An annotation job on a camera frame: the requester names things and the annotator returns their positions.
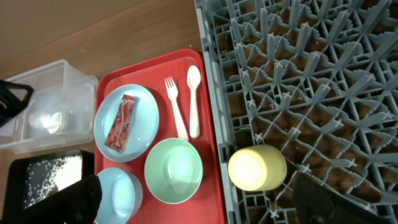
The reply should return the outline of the small light blue bowl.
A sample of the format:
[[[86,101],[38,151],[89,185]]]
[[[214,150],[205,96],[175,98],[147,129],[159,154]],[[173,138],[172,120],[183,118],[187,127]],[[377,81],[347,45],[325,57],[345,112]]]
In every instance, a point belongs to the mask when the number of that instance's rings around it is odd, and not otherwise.
[[[143,189],[132,173],[117,167],[102,170],[98,175],[102,198],[95,223],[125,224],[140,209]]]

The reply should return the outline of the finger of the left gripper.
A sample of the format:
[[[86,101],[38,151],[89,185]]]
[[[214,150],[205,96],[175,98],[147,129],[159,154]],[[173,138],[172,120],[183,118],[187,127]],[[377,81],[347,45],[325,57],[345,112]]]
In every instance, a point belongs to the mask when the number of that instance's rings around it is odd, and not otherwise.
[[[19,99],[11,92],[11,89],[26,90],[23,99]],[[34,89],[30,85],[16,84],[1,80],[1,126],[17,116],[28,107]]]

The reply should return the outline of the white rice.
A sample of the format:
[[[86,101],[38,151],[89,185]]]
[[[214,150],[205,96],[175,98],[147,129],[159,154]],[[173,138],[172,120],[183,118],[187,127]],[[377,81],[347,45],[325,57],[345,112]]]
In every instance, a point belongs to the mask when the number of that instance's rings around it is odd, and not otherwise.
[[[81,155],[42,159],[29,164],[23,209],[81,180],[82,167]]]

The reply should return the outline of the green bowl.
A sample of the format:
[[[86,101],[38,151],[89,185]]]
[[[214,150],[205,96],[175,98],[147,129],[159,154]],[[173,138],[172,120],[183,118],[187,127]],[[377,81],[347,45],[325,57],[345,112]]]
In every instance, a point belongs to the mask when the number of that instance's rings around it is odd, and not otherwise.
[[[203,163],[188,141],[168,138],[148,153],[144,178],[150,193],[159,201],[179,204],[190,199],[203,179]]]

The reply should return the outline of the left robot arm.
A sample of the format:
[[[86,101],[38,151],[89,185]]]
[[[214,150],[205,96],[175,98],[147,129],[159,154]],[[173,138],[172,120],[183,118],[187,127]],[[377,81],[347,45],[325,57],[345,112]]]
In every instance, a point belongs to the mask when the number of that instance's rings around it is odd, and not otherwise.
[[[80,144],[93,133],[95,91],[92,82],[35,91],[31,86],[1,81],[1,126],[12,120],[20,141],[8,146],[34,152]],[[7,208],[1,223],[93,223],[101,200],[93,169],[83,179],[20,210]]]

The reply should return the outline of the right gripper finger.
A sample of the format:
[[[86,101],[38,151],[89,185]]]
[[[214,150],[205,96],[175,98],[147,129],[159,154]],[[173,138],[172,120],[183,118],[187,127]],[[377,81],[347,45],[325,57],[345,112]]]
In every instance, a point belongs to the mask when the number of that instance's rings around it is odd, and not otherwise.
[[[389,224],[306,177],[295,181],[293,199],[301,224]]]

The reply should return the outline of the red snack wrapper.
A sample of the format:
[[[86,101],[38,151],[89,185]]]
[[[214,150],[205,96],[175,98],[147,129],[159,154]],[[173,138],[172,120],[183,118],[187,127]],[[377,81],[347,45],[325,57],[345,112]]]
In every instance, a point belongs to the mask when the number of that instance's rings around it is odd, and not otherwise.
[[[105,145],[116,152],[122,153],[125,148],[135,102],[134,96],[123,95],[111,130],[105,140]]]

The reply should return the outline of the yellow cup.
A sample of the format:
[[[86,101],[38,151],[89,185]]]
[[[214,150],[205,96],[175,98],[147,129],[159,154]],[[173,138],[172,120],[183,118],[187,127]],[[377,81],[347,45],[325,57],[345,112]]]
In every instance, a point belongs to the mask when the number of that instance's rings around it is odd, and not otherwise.
[[[282,153],[267,144],[236,151],[228,161],[232,183],[245,191],[274,190],[287,175],[287,163]]]

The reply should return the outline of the white tissue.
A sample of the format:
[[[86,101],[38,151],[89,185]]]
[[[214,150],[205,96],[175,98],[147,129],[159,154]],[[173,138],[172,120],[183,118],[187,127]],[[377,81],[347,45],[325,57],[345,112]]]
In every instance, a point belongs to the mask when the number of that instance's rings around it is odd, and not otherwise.
[[[49,134],[56,133],[62,123],[61,112],[46,113],[36,112],[29,116],[29,124],[36,130],[46,131]]]

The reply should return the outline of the white plastic fork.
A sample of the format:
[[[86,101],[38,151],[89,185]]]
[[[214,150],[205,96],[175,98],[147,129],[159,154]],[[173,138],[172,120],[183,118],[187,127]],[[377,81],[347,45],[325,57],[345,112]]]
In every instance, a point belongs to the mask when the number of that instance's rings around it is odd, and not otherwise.
[[[177,136],[180,139],[183,139],[185,141],[189,141],[188,138],[188,133],[187,133],[187,129],[185,127],[185,124],[183,122],[183,118],[181,115],[181,112],[179,110],[178,107],[178,103],[177,103],[177,97],[178,97],[178,88],[173,80],[172,77],[167,77],[165,80],[165,87],[167,90],[167,95],[169,97],[169,100],[172,104],[172,109],[173,109],[173,113],[174,113],[174,120],[175,120],[175,126],[177,129]]]

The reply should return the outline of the white plastic spoon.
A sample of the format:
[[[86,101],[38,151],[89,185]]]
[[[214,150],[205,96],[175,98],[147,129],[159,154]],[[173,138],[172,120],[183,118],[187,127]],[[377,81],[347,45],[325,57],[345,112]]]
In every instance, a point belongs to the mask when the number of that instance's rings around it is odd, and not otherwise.
[[[187,85],[190,89],[190,121],[189,132],[191,138],[197,138],[200,135],[197,88],[201,83],[201,73],[197,66],[191,65],[187,72]]]

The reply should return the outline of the large light blue plate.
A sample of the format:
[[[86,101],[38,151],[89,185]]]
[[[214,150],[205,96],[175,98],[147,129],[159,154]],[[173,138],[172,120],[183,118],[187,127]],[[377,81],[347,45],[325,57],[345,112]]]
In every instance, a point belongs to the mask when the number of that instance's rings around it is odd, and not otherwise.
[[[105,142],[117,115],[127,114],[123,96],[136,99],[127,117],[129,132],[122,152],[108,147]],[[154,141],[159,129],[159,109],[149,90],[140,85],[130,84],[113,90],[99,105],[94,122],[97,148],[109,160],[128,162],[143,154]]]

